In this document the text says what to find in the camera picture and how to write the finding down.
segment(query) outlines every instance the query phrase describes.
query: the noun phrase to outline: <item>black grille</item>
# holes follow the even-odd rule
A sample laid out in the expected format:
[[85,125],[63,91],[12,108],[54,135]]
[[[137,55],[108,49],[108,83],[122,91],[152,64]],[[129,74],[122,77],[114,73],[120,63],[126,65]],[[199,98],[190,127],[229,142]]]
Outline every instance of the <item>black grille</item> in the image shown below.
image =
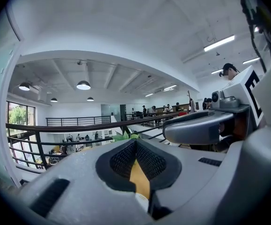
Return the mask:
[[117,174],[130,179],[131,169],[135,161],[136,143],[130,144],[110,159],[110,167]]
[[31,209],[42,217],[46,217],[48,212],[60,198],[62,193],[69,185],[69,181],[65,179],[55,180],[49,187],[36,199],[31,205]]
[[206,164],[213,165],[213,166],[216,166],[216,167],[219,167],[220,164],[221,164],[221,161],[206,158],[206,157],[202,157],[198,161],[201,162],[201,163],[206,163]]
[[151,180],[164,171],[167,166],[165,159],[150,149],[138,144],[136,158],[144,174]]

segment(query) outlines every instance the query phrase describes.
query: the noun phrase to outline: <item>black railing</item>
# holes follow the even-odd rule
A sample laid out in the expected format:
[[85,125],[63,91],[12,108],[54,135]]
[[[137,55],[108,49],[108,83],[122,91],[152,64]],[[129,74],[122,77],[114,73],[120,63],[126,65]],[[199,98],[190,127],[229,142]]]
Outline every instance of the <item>black railing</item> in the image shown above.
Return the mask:
[[[100,124],[94,124],[94,125],[88,125],[88,126],[67,126],[67,127],[62,127],[62,126],[26,126],[26,125],[17,125],[17,124],[6,124],[6,128],[11,128],[11,129],[16,129],[16,130],[21,130],[21,131],[27,131],[26,133],[21,134],[20,138],[19,136],[9,136],[8,142],[10,143],[10,150],[13,151],[13,159],[15,161],[20,161],[24,162],[27,164],[27,167],[29,165],[35,165],[37,169],[48,169],[49,167],[55,165],[58,161],[63,159],[64,157],[68,156],[67,153],[67,148],[69,146],[75,146],[79,145],[79,149],[77,150],[83,150],[85,147],[91,146],[93,143],[101,143],[104,141],[110,141],[113,140],[111,136],[104,138],[104,139],[95,139],[95,140],[83,140],[83,141],[77,141],[77,142],[42,142],[40,133],[71,133],[71,132],[84,132],[84,131],[95,131],[95,130],[102,130],[102,129],[108,129],[108,128],[123,128],[128,125],[134,125],[134,124],[149,124],[149,123],[155,123],[158,124],[157,126],[154,126],[152,128],[148,128],[143,131],[139,132],[134,132],[134,134],[141,134],[146,131],[150,131],[153,129],[161,128],[162,127],[162,120],[167,120],[170,118],[173,118],[177,116],[178,113],[170,113],[170,114],[153,114],[153,116],[149,117],[144,117],[142,119],[131,119],[128,121],[123,121],[123,122],[113,122],[113,123],[100,123]],[[35,135],[35,141],[30,140],[30,136]],[[155,138],[162,135],[162,132],[159,134],[150,137],[149,139]],[[18,149],[14,148],[13,145],[15,143],[28,143],[30,151],[26,151],[23,149]],[[32,144],[36,144],[38,148],[38,152],[33,152],[32,150]],[[46,145],[54,145],[54,146],[59,146],[60,152],[57,153],[44,153],[43,146]],[[15,156],[15,152],[22,152],[24,154],[24,159],[18,158]],[[32,155],[32,161],[28,160],[26,154],[31,154]],[[28,168],[21,168],[20,169],[33,172],[33,173],[38,173],[35,172],[32,169]]]
[[46,118],[47,126],[88,126],[93,124],[110,123],[110,116],[80,117],[80,118]]
[[[138,120],[139,123],[142,126],[148,126],[148,127],[161,127],[163,123],[170,119],[170,117],[163,117],[164,115],[168,114],[173,114],[174,116],[178,115],[178,112],[166,112],[166,113],[130,113],[130,114],[125,114],[125,120],[130,121],[130,120]],[[150,120],[150,121],[142,121],[141,119],[143,118],[156,118],[155,120]]]

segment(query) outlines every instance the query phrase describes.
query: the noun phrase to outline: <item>ceiling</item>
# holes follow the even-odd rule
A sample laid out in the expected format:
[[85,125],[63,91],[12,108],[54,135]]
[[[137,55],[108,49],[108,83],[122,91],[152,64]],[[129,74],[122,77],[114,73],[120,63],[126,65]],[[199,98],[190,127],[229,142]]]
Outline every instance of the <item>ceiling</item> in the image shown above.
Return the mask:
[[120,64],[53,59],[17,64],[9,91],[22,82],[28,82],[36,89],[47,88],[49,93],[67,93],[77,90],[76,85],[81,80],[89,81],[94,89],[135,93],[143,97],[173,84],[162,77]]
[[[123,31],[128,30],[155,44],[166,46],[182,64],[178,67],[179,73],[193,74],[198,81],[212,76],[212,71],[222,68],[227,62],[242,71],[249,65],[244,66],[242,62],[256,57],[240,0],[30,0],[29,3],[33,10],[28,11],[28,19],[22,16],[20,23],[20,18],[16,18],[24,37],[29,36],[32,28],[36,30],[36,26],[39,31],[45,30],[48,23],[58,21],[57,17],[63,19],[63,24],[58,23],[63,26],[66,23],[77,24],[76,21],[82,19],[89,23],[91,16],[99,17],[97,21],[100,24],[116,26],[121,29],[122,36],[127,36]],[[87,29],[86,22],[79,24],[84,30]],[[235,35],[233,42],[204,52],[205,46],[230,35]],[[141,42],[138,41],[137,45],[144,45]],[[264,53],[264,37],[255,34],[255,42],[260,53]],[[14,73],[21,73],[26,80],[41,83],[41,86],[51,90],[68,91],[85,77],[84,66],[76,62],[57,59],[28,62],[18,65]],[[144,69],[111,64],[109,61],[88,59],[87,63],[88,79],[94,88],[146,95],[160,87],[175,84],[164,76],[159,77],[159,74],[151,74]],[[168,66],[162,72],[168,73],[169,70]]]

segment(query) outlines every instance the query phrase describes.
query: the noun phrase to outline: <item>camera lens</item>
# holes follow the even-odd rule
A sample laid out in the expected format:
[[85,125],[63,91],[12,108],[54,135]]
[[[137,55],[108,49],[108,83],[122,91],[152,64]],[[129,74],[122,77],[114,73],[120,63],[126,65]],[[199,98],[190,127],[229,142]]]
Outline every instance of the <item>camera lens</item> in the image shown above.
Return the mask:
[[213,93],[211,99],[212,99],[213,102],[217,102],[217,100],[219,99],[218,94],[217,93]]

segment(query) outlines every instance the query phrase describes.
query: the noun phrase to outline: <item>green plant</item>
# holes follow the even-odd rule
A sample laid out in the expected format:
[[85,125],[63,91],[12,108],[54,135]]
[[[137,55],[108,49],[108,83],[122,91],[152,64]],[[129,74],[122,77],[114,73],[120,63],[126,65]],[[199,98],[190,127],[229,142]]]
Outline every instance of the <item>green plant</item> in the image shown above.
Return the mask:
[[17,106],[13,108],[13,110],[9,111],[9,123],[23,125],[25,122],[26,109]]
[[[129,135],[128,135],[128,134],[126,133],[126,131],[125,131],[123,135],[117,134],[117,135],[112,136],[112,138],[113,138],[113,140],[114,140],[115,142],[118,142],[118,141],[122,141],[122,140],[129,139]],[[130,138],[131,138],[131,139],[132,139],[132,138],[137,139],[137,138],[139,138],[139,135],[138,135],[138,134],[131,134],[131,135],[130,135]]]

